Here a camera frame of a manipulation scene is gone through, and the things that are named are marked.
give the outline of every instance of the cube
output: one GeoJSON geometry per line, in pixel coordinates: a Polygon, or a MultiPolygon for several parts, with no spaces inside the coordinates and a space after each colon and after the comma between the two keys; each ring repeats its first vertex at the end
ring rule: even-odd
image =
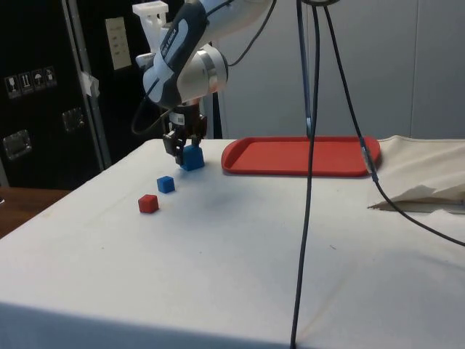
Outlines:
{"type": "Polygon", "coordinates": [[[139,199],[140,213],[154,213],[158,209],[158,198],[155,195],[145,195],[139,199]]]}
{"type": "Polygon", "coordinates": [[[185,171],[193,171],[205,166],[203,161],[203,151],[200,147],[189,145],[184,148],[184,165],[181,167],[185,171]]]}
{"type": "Polygon", "coordinates": [[[175,191],[174,179],[168,176],[157,179],[158,190],[161,193],[167,194],[175,191]]]}

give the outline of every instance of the red cube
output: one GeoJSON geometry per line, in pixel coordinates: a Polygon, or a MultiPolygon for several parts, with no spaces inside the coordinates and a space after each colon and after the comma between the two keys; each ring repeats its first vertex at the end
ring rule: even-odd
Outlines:
{"type": "Polygon", "coordinates": [[[145,195],[139,199],[140,213],[154,213],[158,208],[158,198],[155,195],[145,195]]]}

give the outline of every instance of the sticker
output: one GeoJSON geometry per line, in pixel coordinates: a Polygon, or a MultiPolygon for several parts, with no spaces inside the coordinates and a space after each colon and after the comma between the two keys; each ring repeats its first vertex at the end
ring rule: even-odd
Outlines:
{"type": "Polygon", "coordinates": [[[130,67],[132,62],[124,18],[109,18],[105,20],[105,26],[107,27],[113,69],[117,71],[118,69],[130,67]]]}
{"type": "Polygon", "coordinates": [[[8,76],[5,78],[5,85],[7,86],[10,100],[21,97],[21,88],[17,76],[8,76]]]}
{"type": "Polygon", "coordinates": [[[40,91],[41,89],[45,89],[47,86],[45,85],[45,76],[42,69],[37,69],[36,71],[32,72],[32,79],[34,82],[34,87],[36,91],[40,91]]]}
{"type": "Polygon", "coordinates": [[[179,125],[179,126],[184,126],[186,123],[184,115],[178,114],[178,113],[169,114],[169,120],[173,124],[179,125]]]}
{"type": "Polygon", "coordinates": [[[23,95],[34,92],[34,86],[31,78],[31,73],[22,73],[18,76],[20,80],[21,91],[23,95]]]}
{"type": "Polygon", "coordinates": [[[57,86],[57,77],[55,76],[55,69],[53,67],[45,68],[44,74],[47,87],[57,86]]]}

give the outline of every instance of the blue cube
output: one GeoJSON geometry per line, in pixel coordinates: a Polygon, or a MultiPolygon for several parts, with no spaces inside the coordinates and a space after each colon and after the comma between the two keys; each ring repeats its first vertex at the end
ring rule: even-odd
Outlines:
{"type": "Polygon", "coordinates": [[[205,166],[203,151],[200,147],[189,145],[184,148],[184,165],[181,167],[186,171],[193,171],[205,166]]]}
{"type": "Polygon", "coordinates": [[[162,177],[157,179],[157,185],[158,185],[158,190],[161,193],[171,193],[172,191],[175,191],[176,189],[174,188],[174,179],[171,177],[162,177]]]}

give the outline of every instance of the white wall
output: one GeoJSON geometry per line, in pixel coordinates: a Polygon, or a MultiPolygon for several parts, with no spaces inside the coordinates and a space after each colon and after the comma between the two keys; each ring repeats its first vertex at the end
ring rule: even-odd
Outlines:
{"type": "MultiPolygon", "coordinates": [[[[230,69],[227,90],[220,94],[224,138],[305,134],[296,8],[290,3],[278,0],[265,32],[243,62],[230,69]]],[[[262,21],[218,43],[230,63],[262,21]]]]}
{"type": "Polygon", "coordinates": [[[412,135],[465,138],[465,1],[420,5],[412,135]]]}
{"type": "MultiPolygon", "coordinates": [[[[365,134],[465,137],[462,0],[343,0],[330,11],[365,134]]],[[[318,131],[352,135],[322,10],[320,22],[318,131]]],[[[258,26],[219,43],[228,59],[242,52],[258,26]]],[[[312,62],[312,20],[307,26],[312,62]]],[[[262,37],[244,61],[231,68],[230,83],[220,96],[225,137],[304,134],[302,93],[295,2],[279,1],[262,37]]]]}

